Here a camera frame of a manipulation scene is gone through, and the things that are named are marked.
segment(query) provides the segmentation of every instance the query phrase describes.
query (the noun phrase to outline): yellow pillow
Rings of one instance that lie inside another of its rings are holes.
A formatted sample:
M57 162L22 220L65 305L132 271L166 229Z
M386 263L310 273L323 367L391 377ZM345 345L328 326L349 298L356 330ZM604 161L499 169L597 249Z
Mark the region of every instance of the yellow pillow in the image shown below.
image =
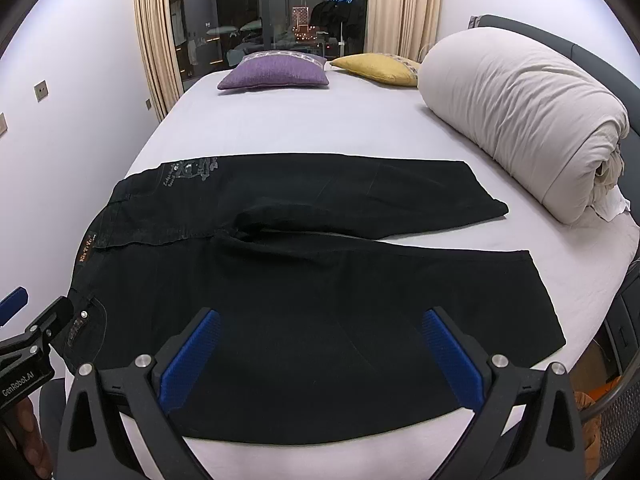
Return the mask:
M418 86L420 64L391 54L355 54L334 59L331 64L353 74L395 86Z

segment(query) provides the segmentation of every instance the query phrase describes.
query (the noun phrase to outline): headboard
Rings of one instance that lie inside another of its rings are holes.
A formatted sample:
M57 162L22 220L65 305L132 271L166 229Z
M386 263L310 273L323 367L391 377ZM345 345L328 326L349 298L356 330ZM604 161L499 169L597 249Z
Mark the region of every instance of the headboard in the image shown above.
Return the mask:
M539 28L531 27L526 23L486 14L472 19L470 26L504 28L539 41L571 59L623 102L629 116L631 132L620 143L620 150L625 161L625 173L620 177L618 185L622 194L631 200L631 215L636 224L640 225L640 88L609 63L583 49L580 45Z

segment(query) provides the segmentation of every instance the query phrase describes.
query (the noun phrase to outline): brown cloth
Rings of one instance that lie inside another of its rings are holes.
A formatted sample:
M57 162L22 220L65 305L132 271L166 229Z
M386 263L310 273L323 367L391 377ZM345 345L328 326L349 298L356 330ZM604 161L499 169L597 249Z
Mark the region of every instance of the brown cloth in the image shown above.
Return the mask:
M575 403L578 411L595 404L595 400L582 392L575 392ZM587 478L593 475L600 465L600 446L602 444L600 427L602 416L598 415L582 425L582 439L584 440L584 466L587 470Z

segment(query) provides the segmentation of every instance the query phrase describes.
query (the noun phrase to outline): bed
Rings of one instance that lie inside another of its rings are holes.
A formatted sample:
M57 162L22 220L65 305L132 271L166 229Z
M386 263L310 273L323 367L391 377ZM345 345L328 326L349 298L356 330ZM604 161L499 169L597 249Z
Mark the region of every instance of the bed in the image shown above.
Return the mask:
M508 215L386 242L529 250L567 340L536 367L545 368L552 361L568 368L575 365L605 319L636 254L639 228L629 213L605 222L588 208L574 225L559 223L476 145L431 113L416 89L391 88L329 70L327 89L220 92L216 87L225 75L210 74L185 93L142 149L129 175L172 160L244 153L464 160L480 184L508 204ZM72 378L67 379L69 388ZM514 410L510 426L520 415ZM187 440L217 480L424 480L436 471L471 418L472 412L460 409L401 430L320 446ZM124 419L145 473L162 478L135 423Z

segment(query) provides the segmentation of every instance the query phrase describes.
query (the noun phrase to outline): silver screw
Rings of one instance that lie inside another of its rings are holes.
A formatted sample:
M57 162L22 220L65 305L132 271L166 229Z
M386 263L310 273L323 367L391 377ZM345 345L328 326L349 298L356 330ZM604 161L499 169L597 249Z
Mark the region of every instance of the silver screw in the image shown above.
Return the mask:
M82 377L89 375L93 370L94 367L92 367L89 363L84 363L80 368L78 368L78 372L80 372L80 375L82 375Z
M149 354L142 354L136 357L136 366L138 368L146 368L151 364L151 356Z
M551 371L556 375L563 375L566 372L566 368L562 363L553 363L551 365Z
M491 358L491 362L498 368L505 368L509 360L502 354L496 354Z

